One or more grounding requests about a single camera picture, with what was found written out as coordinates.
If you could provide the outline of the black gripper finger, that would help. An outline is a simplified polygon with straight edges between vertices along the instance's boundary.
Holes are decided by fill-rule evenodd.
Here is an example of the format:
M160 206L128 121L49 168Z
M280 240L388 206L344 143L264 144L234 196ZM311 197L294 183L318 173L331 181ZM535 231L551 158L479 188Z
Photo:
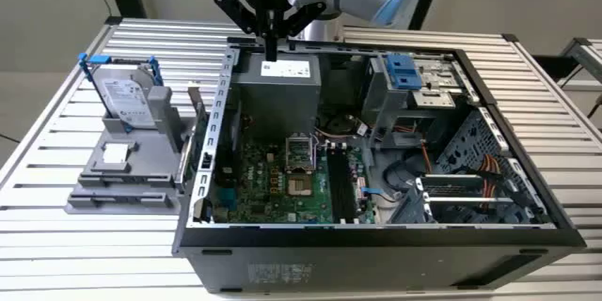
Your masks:
M270 35L268 12L260 0L251 1L251 11L240 0L214 0L218 7L227 14L234 23L247 33L254 33L263 40L264 57L272 60L272 36Z
M326 10L324 2L302 6L284 18L284 12L276 11L271 17L271 61L276 61L279 40L295 36Z

